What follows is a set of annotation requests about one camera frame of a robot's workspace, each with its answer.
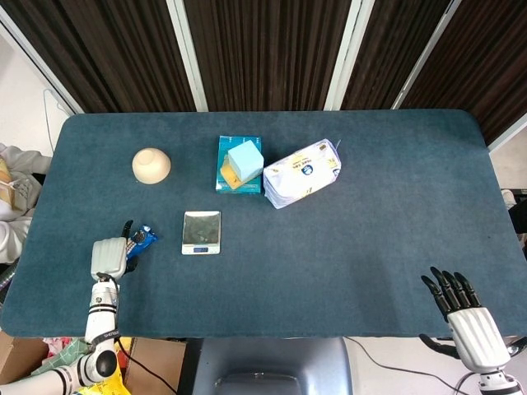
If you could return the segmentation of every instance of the kitchen scale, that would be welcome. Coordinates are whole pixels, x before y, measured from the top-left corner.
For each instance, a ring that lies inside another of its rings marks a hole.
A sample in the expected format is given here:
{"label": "kitchen scale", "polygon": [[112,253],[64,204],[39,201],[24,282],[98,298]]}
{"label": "kitchen scale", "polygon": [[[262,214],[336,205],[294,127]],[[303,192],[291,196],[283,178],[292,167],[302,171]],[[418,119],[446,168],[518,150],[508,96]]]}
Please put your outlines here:
{"label": "kitchen scale", "polygon": [[183,255],[220,253],[222,214],[219,211],[186,211],[183,221]]}

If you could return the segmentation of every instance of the light blue cube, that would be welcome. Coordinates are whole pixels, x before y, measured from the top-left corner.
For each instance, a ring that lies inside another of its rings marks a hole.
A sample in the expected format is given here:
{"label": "light blue cube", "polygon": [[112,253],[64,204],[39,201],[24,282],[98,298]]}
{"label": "light blue cube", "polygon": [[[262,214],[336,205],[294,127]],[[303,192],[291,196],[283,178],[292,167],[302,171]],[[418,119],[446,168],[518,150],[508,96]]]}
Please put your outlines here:
{"label": "light blue cube", "polygon": [[264,157],[251,140],[231,148],[227,155],[229,165],[242,183],[262,174]]}

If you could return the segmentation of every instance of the dark brown curtain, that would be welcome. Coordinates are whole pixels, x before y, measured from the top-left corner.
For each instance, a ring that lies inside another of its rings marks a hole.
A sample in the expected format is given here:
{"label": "dark brown curtain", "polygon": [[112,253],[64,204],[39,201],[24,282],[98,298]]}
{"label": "dark brown curtain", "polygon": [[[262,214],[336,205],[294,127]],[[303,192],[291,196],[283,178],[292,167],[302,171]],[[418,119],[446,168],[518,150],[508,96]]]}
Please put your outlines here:
{"label": "dark brown curtain", "polygon": [[165,0],[0,0],[89,113],[192,111]]}
{"label": "dark brown curtain", "polygon": [[402,107],[466,109],[494,141],[527,113],[527,2],[463,1]]}
{"label": "dark brown curtain", "polygon": [[343,109],[389,109],[450,0],[377,0]]}
{"label": "dark brown curtain", "polygon": [[211,111],[322,109],[350,0],[186,0]]}

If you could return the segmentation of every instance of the yellow bag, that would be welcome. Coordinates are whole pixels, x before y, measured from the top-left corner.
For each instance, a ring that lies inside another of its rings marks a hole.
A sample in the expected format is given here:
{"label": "yellow bag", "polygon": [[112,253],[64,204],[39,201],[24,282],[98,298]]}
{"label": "yellow bag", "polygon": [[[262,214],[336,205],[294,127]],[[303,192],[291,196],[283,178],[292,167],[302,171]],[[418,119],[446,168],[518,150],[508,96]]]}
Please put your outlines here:
{"label": "yellow bag", "polygon": [[124,387],[121,369],[115,370],[106,381],[96,383],[90,387],[84,387],[74,395],[131,395]]}

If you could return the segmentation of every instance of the gray chair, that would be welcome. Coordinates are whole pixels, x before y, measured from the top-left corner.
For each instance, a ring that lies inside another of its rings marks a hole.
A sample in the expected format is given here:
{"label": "gray chair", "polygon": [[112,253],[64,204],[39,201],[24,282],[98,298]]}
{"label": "gray chair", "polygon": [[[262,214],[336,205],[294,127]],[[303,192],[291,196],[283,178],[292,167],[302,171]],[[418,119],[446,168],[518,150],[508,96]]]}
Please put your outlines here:
{"label": "gray chair", "polygon": [[191,340],[179,395],[351,395],[341,337]]}

